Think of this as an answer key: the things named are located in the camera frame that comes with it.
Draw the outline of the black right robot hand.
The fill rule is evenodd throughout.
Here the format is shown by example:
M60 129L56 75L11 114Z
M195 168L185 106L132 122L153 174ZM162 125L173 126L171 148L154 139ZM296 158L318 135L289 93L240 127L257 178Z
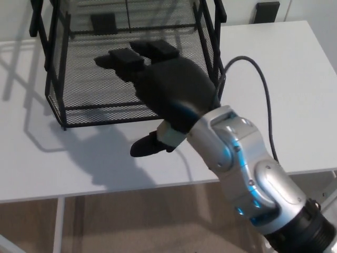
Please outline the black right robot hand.
M131 82L136 97L163 119L132 144L132 157L174 151L203 115L220 106L208 75L164 40L130 42L129 48L110 50L94 62Z

